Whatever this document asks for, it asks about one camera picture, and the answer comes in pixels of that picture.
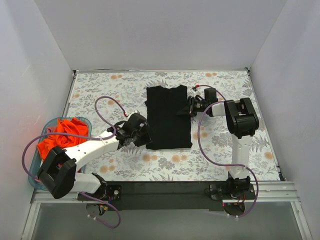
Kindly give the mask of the black t shirt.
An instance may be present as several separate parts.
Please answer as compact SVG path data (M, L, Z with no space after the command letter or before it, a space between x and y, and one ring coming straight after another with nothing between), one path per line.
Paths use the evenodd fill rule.
M191 141L191 118L180 113L188 106L187 87L165 88L160 85L146 89L147 123L151 142L148 150L188 149Z

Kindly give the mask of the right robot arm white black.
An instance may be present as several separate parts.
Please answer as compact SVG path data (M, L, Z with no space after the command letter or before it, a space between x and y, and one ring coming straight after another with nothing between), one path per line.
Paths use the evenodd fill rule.
M249 153L252 138L259 128L260 122L250 98L239 100L218 100L217 95L223 96L215 88L206 85L204 98L199 95L189 96L186 104L177 112L178 116L194 117L197 113L210 117L224 116L227 129L232 139L231 163L228 177L220 187L221 192L232 199L237 199L250 188Z

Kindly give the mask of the aluminium frame rail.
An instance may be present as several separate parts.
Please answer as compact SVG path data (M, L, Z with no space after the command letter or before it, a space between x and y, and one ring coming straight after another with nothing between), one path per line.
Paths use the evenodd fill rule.
M249 213L239 219L208 209L107 211L101 219L94 201L76 193L54 199L36 191L22 232L24 240L310 240L295 185L261 181L258 196L245 200Z

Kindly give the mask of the orange t shirt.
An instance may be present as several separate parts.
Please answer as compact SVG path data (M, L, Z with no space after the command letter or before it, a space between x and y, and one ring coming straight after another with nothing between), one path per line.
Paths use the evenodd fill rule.
M47 133L68 133L88 137L89 128L85 122L73 117L71 120L60 119L56 120L55 126L50 126L46 130ZM86 142L87 139L69 135L51 134L44 138L43 141L37 144L37 150L40 158L45 161L50 150L59 146L61 149L74 147Z

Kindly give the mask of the floral patterned table mat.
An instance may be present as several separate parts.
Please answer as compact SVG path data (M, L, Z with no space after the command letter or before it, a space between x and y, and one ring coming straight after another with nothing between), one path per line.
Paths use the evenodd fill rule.
M146 115L147 88L187 87L190 96L203 95L206 85L223 96L219 100L250 98L257 105L246 71L80 73L69 98L67 117L91 122L92 135L135 110ZM192 147L150 150L129 145L89 162L84 172L107 181L224 181L231 162L232 137L224 117L191 119Z

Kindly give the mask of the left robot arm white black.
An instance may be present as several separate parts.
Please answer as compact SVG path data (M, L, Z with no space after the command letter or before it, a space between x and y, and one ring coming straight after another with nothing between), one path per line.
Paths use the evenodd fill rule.
M107 182L97 173L80 173L89 162L130 144L137 147L151 142L147 119L133 112L100 135L76 146L53 147L37 172L37 177L55 199L70 192L84 192L95 200L107 198Z

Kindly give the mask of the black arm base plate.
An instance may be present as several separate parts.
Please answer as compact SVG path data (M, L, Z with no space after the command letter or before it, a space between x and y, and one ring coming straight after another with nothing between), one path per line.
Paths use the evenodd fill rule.
M110 203L121 210L209 210L222 212L223 201L255 200L258 188L246 181L110 181L79 201Z

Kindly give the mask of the teal plastic laundry basket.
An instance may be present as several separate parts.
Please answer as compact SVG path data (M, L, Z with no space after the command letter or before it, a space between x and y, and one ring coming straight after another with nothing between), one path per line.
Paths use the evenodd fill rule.
M45 134L47 132L51 132L52 130L54 130L57 127L57 123L60 122L60 121L63 121L63 120L72 121L72 119L73 119L72 117L56 117L56 118L53 118L52 120L48 121L44 125L41 134ZM87 126L88 135L90 136L91 133L92 133L92 124L91 124L91 122L87 118L81 117L81 116L76 116L75 119L81 121L83 124L85 124ZM38 170L40 169L40 166L43 163L43 159L41 158L41 156L39 154L38 148L36 147L36 143L38 144L38 143L42 142L45 138L47 138L47 136L43 136L43 137L37 139L35 142L33 142L31 144L31 146L35 147L33 158L32 158L32 161L31 161L31 165L30 165L29 170L28 170L32 175L36 175L37 174ZM34 187L35 189L47 191L47 188L42 183L40 183L36 179L34 179L32 176L28 176L28 181L29 181L30 185L32 187Z

